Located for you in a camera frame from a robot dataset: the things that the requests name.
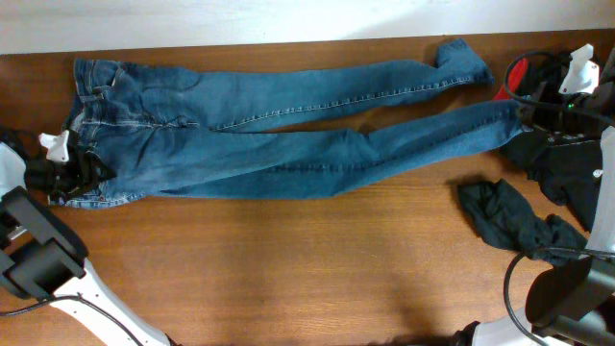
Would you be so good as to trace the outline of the blue denim jeans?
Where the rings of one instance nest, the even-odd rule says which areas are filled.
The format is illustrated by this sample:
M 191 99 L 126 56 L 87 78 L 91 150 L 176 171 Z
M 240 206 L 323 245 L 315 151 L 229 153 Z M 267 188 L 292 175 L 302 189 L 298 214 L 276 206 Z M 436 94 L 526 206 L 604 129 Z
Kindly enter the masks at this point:
M 434 64 L 410 60 L 287 73 L 196 72 L 131 62 L 74 62 L 66 120 L 111 179 L 68 200 L 107 209 L 146 196 L 312 199 L 499 148 L 522 124 L 512 100 L 488 101 L 362 134 L 302 123 L 428 101 L 490 84 L 462 39 Z

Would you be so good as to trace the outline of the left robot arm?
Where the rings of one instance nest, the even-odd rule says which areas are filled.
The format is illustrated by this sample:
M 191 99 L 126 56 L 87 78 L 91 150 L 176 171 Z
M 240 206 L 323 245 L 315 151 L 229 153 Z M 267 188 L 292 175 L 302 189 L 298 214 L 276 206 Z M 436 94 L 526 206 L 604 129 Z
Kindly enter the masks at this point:
M 33 300 L 20 313 L 51 306 L 81 323 L 107 345 L 173 346 L 174 340 L 129 309 L 102 281 L 80 237 L 31 195 L 67 202 L 113 178 L 99 159 L 65 130 L 58 136 L 1 130 L 1 285 Z

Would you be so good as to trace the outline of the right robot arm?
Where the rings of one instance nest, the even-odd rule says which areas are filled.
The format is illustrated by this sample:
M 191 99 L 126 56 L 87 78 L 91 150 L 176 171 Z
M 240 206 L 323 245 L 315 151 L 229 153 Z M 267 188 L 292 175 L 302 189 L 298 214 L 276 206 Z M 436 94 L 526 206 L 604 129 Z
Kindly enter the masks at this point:
M 499 91 L 518 101 L 527 131 L 503 148 L 571 225 L 537 216 L 508 182 L 459 185 L 458 202 L 477 235 L 516 260 L 543 260 L 522 308 L 473 322 L 454 345 L 610 345 L 614 341 L 614 64 L 591 45 L 530 54 L 507 69 Z

